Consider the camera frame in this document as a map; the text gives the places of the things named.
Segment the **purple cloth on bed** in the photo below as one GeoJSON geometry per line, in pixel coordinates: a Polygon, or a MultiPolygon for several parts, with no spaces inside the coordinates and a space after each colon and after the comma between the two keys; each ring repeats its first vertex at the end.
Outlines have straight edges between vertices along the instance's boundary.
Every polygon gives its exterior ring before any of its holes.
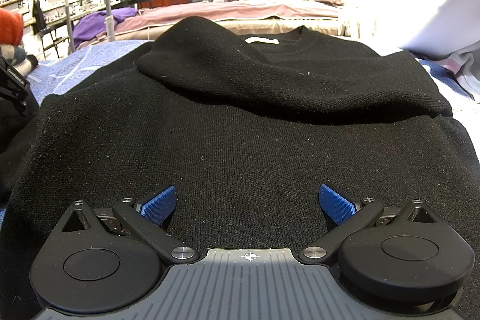
{"type": "MultiPolygon", "coordinates": [[[[138,10],[134,7],[121,7],[112,10],[114,26],[137,14],[138,10]]],[[[106,32],[105,17],[106,11],[99,10],[81,18],[72,29],[74,47],[77,48],[83,42],[92,40],[97,37],[98,34],[106,32]]]]}

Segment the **checkered folded garment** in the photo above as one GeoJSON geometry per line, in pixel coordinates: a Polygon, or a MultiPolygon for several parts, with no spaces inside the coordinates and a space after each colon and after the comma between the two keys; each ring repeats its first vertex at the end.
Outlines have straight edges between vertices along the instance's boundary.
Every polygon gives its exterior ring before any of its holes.
{"type": "Polygon", "coordinates": [[[38,66],[38,59],[32,54],[27,54],[22,46],[1,44],[0,49],[1,56],[24,77],[38,66]]]}

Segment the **grey white garment pile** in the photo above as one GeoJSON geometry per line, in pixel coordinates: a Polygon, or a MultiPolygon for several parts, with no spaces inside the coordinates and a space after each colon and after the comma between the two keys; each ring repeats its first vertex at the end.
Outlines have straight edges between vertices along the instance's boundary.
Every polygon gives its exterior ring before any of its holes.
{"type": "Polygon", "coordinates": [[[479,101],[479,0],[443,0],[402,47],[446,68],[479,101]]]}

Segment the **orange folded sweater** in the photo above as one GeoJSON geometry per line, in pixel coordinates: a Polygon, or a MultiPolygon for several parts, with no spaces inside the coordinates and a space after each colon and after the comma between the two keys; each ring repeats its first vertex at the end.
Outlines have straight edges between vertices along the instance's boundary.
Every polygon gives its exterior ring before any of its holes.
{"type": "Polygon", "coordinates": [[[0,9],[0,43],[19,46],[24,34],[24,20],[15,11],[0,9]]]}

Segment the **wall shelving with goods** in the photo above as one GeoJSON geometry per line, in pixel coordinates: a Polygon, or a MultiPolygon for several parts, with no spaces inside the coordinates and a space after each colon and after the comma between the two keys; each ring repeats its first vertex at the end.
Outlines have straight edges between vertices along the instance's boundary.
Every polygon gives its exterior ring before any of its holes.
{"type": "Polygon", "coordinates": [[[104,8],[104,0],[1,0],[1,9],[22,16],[23,46],[40,60],[67,56],[68,31],[82,18],[104,8]]]}

